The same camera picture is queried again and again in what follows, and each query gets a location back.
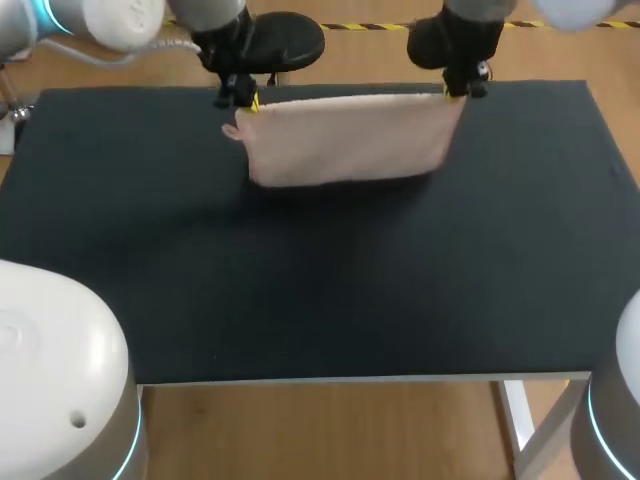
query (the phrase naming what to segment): pink towel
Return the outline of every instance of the pink towel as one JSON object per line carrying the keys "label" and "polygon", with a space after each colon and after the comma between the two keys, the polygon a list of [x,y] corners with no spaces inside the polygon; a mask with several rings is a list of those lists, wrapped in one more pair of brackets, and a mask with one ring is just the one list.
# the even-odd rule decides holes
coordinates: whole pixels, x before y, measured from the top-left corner
{"label": "pink towel", "polygon": [[419,175],[444,161],[464,100],[364,95],[263,105],[236,112],[249,176],[265,187]]}

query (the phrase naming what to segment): white table leg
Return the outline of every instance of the white table leg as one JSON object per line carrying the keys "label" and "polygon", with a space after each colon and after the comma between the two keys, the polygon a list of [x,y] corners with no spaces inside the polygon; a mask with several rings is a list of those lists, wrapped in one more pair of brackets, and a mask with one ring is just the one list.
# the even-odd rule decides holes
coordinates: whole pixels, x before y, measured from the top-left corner
{"label": "white table leg", "polygon": [[533,436],[535,427],[522,380],[498,382],[504,416],[509,428],[513,457],[516,458]]}
{"label": "white table leg", "polygon": [[15,146],[15,123],[9,115],[0,119],[0,155],[13,155]]}
{"label": "white table leg", "polygon": [[516,453],[516,480],[538,478],[560,449],[569,442],[573,414],[586,385],[586,380],[571,381],[524,448]]}

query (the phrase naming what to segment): wooden floor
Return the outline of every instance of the wooden floor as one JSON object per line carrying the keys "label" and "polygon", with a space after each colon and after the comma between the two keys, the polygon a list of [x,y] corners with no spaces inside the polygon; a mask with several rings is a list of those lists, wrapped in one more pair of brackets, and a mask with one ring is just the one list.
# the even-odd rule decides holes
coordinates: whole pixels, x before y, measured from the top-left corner
{"label": "wooden floor", "polygon": [[[250,0],[254,12],[293,9],[319,22],[407,22],[437,0]],[[539,18],[526,3],[514,19]],[[639,20],[626,9],[619,19]],[[167,35],[176,32],[168,30]],[[413,67],[406,32],[326,32],[327,50],[291,83],[437,81]],[[640,180],[640,30],[563,35],[510,29],[492,66],[497,80],[586,79],[636,180]],[[212,85],[183,52],[103,71],[38,49],[9,67],[21,91],[96,85]],[[0,179],[10,159],[0,160]],[[543,418],[563,382],[530,382]],[[511,477],[492,389],[476,384],[289,385],[162,388],[147,412],[149,480],[501,480]],[[572,480],[568,452],[544,480]]]}

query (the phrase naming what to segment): yellow black hazard tape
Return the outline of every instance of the yellow black hazard tape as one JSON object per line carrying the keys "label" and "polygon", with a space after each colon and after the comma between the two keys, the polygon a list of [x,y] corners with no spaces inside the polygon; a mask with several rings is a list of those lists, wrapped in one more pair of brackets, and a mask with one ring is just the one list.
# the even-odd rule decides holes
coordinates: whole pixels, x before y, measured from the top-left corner
{"label": "yellow black hazard tape", "polygon": [[[176,21],[168,19],[166,25],[175,25]],[[393,31],[407,30],[410,23],[321,23],[323,30],[348,30],[348,31]],[[509,21],[504,23],[505,28],[549,28],[543,22],[538,21]],[[598,28],[640,28],[640,22],[600,22]]]}

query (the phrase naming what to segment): table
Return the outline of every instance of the table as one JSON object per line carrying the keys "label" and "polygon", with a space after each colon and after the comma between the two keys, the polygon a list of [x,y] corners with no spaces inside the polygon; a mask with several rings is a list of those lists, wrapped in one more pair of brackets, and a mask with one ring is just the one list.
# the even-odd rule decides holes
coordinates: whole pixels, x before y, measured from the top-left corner
{"label": "table", "polygon": [[[440,87],[262,102],[417,91]],[[613,345],[640,202],[586,84],[494,84],[428,177],[284,191],[248,182],[214,98],[46,92],[0,190],[0,257],[98,293],[139,383],[583,380]],[[526,478],[571,408],[527,442],[522,383],[503,393]]]}

